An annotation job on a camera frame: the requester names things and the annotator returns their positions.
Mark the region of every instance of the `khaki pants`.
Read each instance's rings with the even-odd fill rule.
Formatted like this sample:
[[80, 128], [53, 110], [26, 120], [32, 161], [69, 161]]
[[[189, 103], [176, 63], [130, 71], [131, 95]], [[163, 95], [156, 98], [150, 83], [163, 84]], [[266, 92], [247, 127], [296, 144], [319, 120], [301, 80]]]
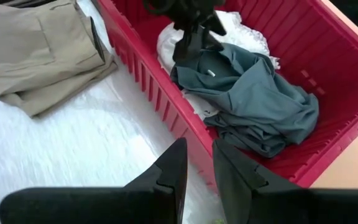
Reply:
[[117, 68], [91, 18], [69, 0], [33, 9], [0, 6], [0, 100], [39, 116]]

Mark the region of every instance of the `plastic bin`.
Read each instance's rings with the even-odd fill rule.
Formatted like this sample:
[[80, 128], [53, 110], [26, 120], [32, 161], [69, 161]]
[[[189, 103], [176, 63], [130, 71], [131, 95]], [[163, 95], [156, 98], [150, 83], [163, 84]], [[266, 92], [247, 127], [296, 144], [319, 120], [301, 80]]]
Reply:
[[[157, 37], [170, 21], [150, 15], [142, 0], [99, 0], [109, 40], [175, 138], [188, 140], [188, 153], [206, 183], [216, 189], [214, 129], [194, 114], [157, 61]], [[239, 11], [244, 24], [261, 31], [280, 73], [319, 98], [314, 133], [263, 165], [309, 187], [358, 136], [358, 36], [318, 0], [226, 0], [220, 10]]]

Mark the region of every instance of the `white cloth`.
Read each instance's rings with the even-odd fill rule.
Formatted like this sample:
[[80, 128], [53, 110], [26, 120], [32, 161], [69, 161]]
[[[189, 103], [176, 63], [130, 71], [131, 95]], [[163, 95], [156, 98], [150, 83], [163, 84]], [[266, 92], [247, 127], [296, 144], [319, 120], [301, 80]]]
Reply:
[[[243, 49], [249, 50], [250, 52], [269, 56], [274, 67], [276, 69], [280, 69], [278, 58], [270, 56], [266, 38], [262, 35], [262, 33], [242, 25], [242, 19], [238, 12], [216, 11], [216, 13], [218, 14], [218, 17], [220, 18], [227, 32], [224, 37], [211, 32], [212, 36], [215, 37], [216, 40], [237, 45]], [[175, 44], [182, 37], [183, 31], [175, 30], [173, 28], [173, 23], [166, 26], [166, 28], [164, 28], [158, 37], [158, 60], [160, 61], [161, 66], [168, 72], [168, 74], [171, 72], [171, 69], [175, 65], [175, 62], [172, 59]], [[204, 120], [204, 118], [214, 116], [219, 112], [219, 110], [211, 106], [204, 99], [186, 93], [186, 90], [183, 90], [182, 93], [195, 110], [195, 113], [198, 114], [202, 120]]]

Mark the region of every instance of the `folded clothing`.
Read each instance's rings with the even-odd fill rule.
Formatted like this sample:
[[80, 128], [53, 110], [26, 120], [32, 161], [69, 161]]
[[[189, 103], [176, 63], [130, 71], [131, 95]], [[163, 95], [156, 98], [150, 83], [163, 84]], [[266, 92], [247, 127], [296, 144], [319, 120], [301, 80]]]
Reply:
[[[266, 38], [256, 30], [252, 30], [241, 24], [242, 19], [238, 12], [216, 11], [227, 34], [220, 36], [211, 32], [211, 35], [220, 42], [234, 44], [250, 52], [260, 53], [268, 56], [276, 69], [280, 68], [278, 58], [270, 57], [270, 51], [267, 46]], [[170, 73], [175, 62], [172, 59], [175, 44], [183, 37], [182, 30], [175, 30], [173, 23], [164, 28], [158, 37], [157, 52], [158, 60], [162, 67]], [[211, 106], [204, 99], [182, 91], [183, 96], [189, 101], [194, 111], [204, 120], [205, 118], [216, 115], [219, 110]]]
[[300, 144], [316, 126], [318, 100], [275, 73], [269, 58], [232, 44], [175, 64], [171, 78], [220, 112], [204, 120], [220, 138], [264, 157]]
[[91, 18], [70, 0], [5, 11], [0, 14], [0, 100], [29, 116], [56, 108], [117, 68], [98, 44]]

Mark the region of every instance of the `wooden surface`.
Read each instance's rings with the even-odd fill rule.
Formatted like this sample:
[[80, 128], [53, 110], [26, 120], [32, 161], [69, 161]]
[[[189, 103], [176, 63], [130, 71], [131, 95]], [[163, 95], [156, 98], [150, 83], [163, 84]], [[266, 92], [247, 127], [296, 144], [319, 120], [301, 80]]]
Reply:
[[[321, 0], [338, 15], [356, 34], [358, 27], [341, 13], [329, 0]], [[312, 187], [356, 188], [358, 189], [358, 137], [352, 144], [324, 171]]]

